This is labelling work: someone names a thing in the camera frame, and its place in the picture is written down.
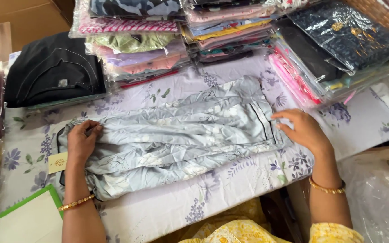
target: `lavender floral bedsheet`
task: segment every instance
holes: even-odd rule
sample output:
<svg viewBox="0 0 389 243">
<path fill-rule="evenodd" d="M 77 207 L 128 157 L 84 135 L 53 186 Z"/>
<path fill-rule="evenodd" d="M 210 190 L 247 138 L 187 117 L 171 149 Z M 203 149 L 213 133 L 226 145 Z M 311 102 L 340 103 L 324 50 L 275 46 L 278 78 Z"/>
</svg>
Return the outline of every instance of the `lavender floral bedsheet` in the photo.
<svg viewBox="0 0 389 243">
<path fill-rule="evenodd" d="M 262 81 L 262 91 L 274 110 L 298 108 L 264 53 L 259 52 L 252 58 L 200 70 L 190 68 L 112 97 L 42 114 L 24 115 L 21 108 L 7 109 L 0 213 L 49 183 L 59 184 L 47 174 L 47 158 L 52 139 L 67 122 L 174 101 L 243 75 Z M 389 140 L 389 109 L 370 89 L 346 105 L 337 103 L 311 114 L 332 141 L 338 159 Z M 190 180 L 165 181 L 162 187 L 128 193 L 98 204 L 97 209 L 109 243 L 148 242 L 300 180 L 311 174 L 313 163 L 313 155 L 294 144 L 242 158 Z"/>
</svg>

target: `gold bracelet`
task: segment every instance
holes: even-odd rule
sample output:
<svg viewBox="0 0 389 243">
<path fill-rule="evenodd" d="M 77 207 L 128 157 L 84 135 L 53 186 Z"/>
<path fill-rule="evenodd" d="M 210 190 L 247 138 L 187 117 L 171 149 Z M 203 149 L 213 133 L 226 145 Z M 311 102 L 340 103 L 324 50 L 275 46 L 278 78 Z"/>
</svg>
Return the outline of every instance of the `gold bracelet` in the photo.
<svg viewBox="0 0 389 243">
<path fill-rule="evenodd" d="M 310 185 L 312 185 L 315 189 L 321 190 L 321 191 L 326 192 L 326 193 L 340 194 L 340 193 L 344 193 L 344 191 L 346 189 L 346 183 L 344 183 L 343 180 L 342 180 L 342 186 L 338 189 L 322 187 L 322 186 L 316 184 L 316 182 L 313 181 L 312 177 L 309 178 L 309 182 L 310 182 Z"/>
<path fill-rule="evenodd" d="M 58 208 L 58 210 L 59 210 L 60 212 L 61 212 L 61 211 L 64 211 L 64 210 L 67 210 L 67 209 L 72 208 L 72 207 L 74 207 L 74 206 L 76 206 L 76 205 L 79 205 L 79 204 L 81 204 L 81 203 L 83 203 L 83 202 L 86 202 L 86 201 L 88 201 L 88 200 L 90 200 L 90 199 L 93 199 L 94 197 L 95 197 L 94 194 L 91 194 L 91 195 L 87 196 L 86 198 L 81 199 L 81 200 L 79 200 L 79 201 L 77 201 L 77 202 L 72 202 L 72 203 L 70 203 L 70 204 L 62 205 L 61 207 Z"/>
</svg>

